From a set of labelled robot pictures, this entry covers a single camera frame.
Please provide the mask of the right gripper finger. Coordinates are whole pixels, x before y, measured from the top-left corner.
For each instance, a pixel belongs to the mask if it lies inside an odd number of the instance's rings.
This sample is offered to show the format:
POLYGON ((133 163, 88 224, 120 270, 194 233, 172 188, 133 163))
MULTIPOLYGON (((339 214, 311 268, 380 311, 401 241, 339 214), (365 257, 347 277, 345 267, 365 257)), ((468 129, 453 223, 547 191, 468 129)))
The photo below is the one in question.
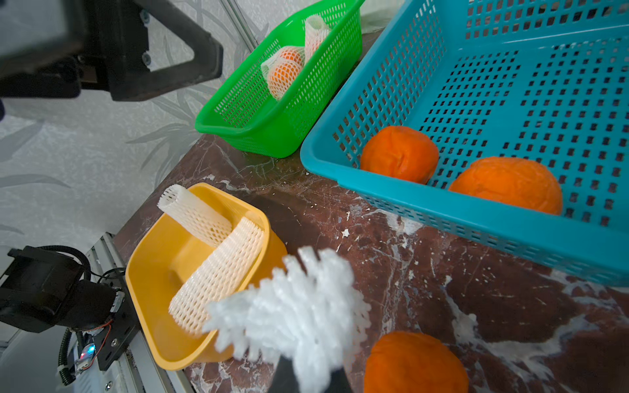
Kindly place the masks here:
POLYGON ((285 356, 279 358, 268 393, 272 392, 352 392, 345 370, 306 371, 285 356))

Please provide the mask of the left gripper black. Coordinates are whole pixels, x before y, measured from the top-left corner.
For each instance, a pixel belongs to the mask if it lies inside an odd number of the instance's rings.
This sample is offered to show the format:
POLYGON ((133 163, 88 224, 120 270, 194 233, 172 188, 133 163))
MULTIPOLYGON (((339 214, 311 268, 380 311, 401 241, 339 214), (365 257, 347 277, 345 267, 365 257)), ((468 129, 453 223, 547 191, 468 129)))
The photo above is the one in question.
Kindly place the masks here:
POLYGON ((77 98, 84 90, 141 102, 214 80, 224 49, 171 1, 3 1, 2 98, 77 98), (193 51, 150 70, 147 19, 193 51))

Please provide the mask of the white foam net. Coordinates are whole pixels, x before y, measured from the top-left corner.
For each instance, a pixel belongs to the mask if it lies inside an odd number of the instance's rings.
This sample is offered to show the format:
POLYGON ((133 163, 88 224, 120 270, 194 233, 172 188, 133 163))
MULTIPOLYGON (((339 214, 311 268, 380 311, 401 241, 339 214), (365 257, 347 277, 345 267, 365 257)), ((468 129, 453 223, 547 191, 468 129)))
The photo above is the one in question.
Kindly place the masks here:
POLYGON ((218 247, 233 231, 228 219, 178 184, 169 186, 162 193, 157 206, 210 247, 218 247))
POLYGON ((203 332, 216 331, 216 350, 232 347, 237 360, 283 355, 311 372, 350 368, 371 325, 350 262, 302 247, 283 263, 258 286, 207 304, 203 332))
POLYGON ((263 246, 264 231, 247 218, 207 257, 178 290, 169 314, 188 335, 199 337, 209 319, 206 305, 235 293, 263 246))

